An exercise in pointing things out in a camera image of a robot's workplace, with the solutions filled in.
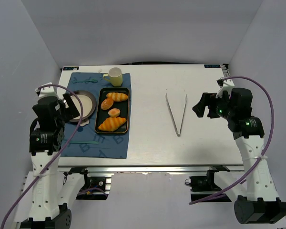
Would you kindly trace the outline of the small round orange bun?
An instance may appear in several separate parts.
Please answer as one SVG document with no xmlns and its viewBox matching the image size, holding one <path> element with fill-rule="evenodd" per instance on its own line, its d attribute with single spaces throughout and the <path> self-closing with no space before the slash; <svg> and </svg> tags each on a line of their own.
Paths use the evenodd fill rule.
<svg viewBox="0 0 286 229">
<path fill-rule="evenodd" d="M 108 111 L 109 117 L 118 117 L 120 115 L 121 111 L 118 108 L 113 108 Z"/>
</svg>

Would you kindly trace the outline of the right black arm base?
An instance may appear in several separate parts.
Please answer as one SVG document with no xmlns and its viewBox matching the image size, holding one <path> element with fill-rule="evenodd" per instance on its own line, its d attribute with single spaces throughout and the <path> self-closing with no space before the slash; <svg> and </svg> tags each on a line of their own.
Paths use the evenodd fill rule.
<svg viewBox="0 0 286 229">
<path fill-rule="evenodd" d="M 227 167 L 224 166 L 214 166 L 210 167 L 210 169 L 207 170 L 206 174 L 204 176 L 191 176 L 188 179 L 185 180 L 185 185 L 191 187 L 191 202 L 195 202 L 197 200 L 200 200 L 202 198 L 205 198 L 207 196 L 212 195 L 215 192 L 218 192 L 221 190 L 220 187 L 218 187 L 214 183 L 214 173 L 215 172 L 232 172 Z M 209 198 L 205 201 L 201 202 L 231 202 L 230 198 L 225 194 L 218 195 L 214 198 Z"/>
</svg>

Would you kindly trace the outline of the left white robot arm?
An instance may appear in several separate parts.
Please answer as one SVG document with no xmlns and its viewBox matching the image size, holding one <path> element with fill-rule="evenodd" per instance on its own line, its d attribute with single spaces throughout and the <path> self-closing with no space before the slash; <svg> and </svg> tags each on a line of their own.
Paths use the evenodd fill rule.
<svg viewBox="0 0 286 229">
<path fill-rule="evenodd" d="M 33 181 L 16 200 L 31 190 L 32 201 L 28 218 L 20 224 L 22 229 L 68 229 L 71 226 L 71 205 L 84 177 L 73 174 L 62 189 L 57 189 L 58 160 L 66 148 L 63 144 L 65 124 L 83 117 L 83 106 L 76 107 L 72 98 L 77 95 L 68 90 L 60 99 L 58 85 L 48 83 L 36 89 L 38 103 L 33 106 L 37 118 L 30 127 L 29 153 L 33 165 Z"/>
</svg>

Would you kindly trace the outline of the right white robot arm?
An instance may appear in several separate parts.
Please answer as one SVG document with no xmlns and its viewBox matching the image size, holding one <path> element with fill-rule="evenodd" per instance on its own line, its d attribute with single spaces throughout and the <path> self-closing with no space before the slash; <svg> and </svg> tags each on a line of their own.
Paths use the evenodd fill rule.
<svg viewBox="0 0 286 229">
<path fill-rule="evenodd" d="M 228 170 L 209 170 L 211 184 L 219 187 L 220 191 L 194 200 L 191 204 L 226 195 L 234 204 L 235 217 L 240 224 L 275 224 L 286 216 L 286 202 L 280 200 L 265 156 L 274 124 L 271 124 L 266 141 L 261 120 L 251 114 L 252 92 L 235 87 L 232 80 L 233 77 L 217 80 L 220 90 L 217 93 L 203 93 L 193 111 L 201 118 L 208 108 L 207 117 L 221 117 L 228 122 L 245 173 L 236 180 Z"/>
</svg>

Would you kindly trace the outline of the metal tongs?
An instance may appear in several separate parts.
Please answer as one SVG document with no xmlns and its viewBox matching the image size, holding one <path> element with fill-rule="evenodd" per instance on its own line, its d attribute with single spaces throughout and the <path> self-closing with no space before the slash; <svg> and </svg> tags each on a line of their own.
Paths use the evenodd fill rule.
<svg viewBox="0 0 286 229">
<path fill-rule="evenodd" d="M 165 94 L 168 112 L 177 137 L 181 136 L 188 95 L 185 92 L 171 91 Z"/>
</svg>

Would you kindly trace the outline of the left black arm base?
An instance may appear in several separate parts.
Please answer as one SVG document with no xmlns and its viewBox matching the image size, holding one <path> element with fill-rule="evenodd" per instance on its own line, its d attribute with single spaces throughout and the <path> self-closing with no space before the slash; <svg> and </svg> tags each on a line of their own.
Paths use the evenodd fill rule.
<svg viewBox="0 0 286 229">
<path fill-rule="evenodd" d="M 77 200 L 106 200 L 109 193 L 106 190 L 106 177 L 89 175 L 86 167 L 72 167 L 68 172 L 63 173 L 65 178 L 63 184 L 71 174 L 81 174 L 84 178 L 84 185 L 77 194 Z"/>
</svg>

